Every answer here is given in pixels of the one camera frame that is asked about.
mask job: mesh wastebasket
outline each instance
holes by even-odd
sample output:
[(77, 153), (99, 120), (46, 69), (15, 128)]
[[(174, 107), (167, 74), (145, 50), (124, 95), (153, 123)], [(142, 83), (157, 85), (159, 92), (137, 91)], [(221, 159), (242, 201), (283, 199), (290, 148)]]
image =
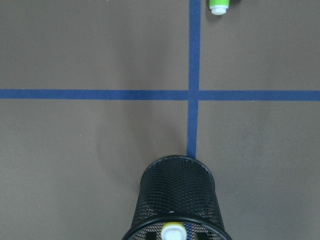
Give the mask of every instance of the mesh wastebasket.
[(141, 178), (131, 229), (122, 240), (161, 239), (231, 240), (225, 232), (214, 178), (195, 159), (163, 157)]

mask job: green marker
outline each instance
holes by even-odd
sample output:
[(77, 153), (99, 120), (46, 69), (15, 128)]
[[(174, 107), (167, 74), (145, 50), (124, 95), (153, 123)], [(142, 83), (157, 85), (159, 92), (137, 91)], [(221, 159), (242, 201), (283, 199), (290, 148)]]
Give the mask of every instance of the green marker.
[(212, 14), (223, 15), (227, 12), (229, 8), (229, 0), (210, 0), (209, 7)]

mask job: blue tape line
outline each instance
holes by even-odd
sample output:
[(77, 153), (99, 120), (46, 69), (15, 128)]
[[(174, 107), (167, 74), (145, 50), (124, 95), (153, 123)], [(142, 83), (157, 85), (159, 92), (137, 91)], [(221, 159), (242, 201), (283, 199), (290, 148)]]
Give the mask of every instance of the blue tape line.
[(0, 99), (188, 100), (187, 90), (0, 89)]
[(311, 90), (201, 90), (200, 101), (320, 101)]
[(201, 0), (189, 1), (189, 90), (186, 155), (196, 158), (200, 72)]

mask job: white cap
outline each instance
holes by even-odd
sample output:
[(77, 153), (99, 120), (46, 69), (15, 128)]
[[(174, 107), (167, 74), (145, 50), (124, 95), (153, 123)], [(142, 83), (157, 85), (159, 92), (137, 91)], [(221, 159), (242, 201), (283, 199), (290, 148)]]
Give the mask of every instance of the white cap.
[(211, 8), (212, 14), (223, 15), (227, 12), (228, 6), (227, 5), (213, 5), (210, 8)]
[(180, 222), (168, 222), (161, 231), (162, 240), (186, 240), (187, 231)]

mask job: green cap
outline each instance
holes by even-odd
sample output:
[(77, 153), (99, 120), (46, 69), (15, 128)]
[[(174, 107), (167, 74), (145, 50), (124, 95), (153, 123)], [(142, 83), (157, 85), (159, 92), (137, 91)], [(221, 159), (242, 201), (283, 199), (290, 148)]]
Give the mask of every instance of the green cap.
[(229, 6), (229, 0), (210, 0), (209, 6), (216, 6), (216, 5), (225, 5)]

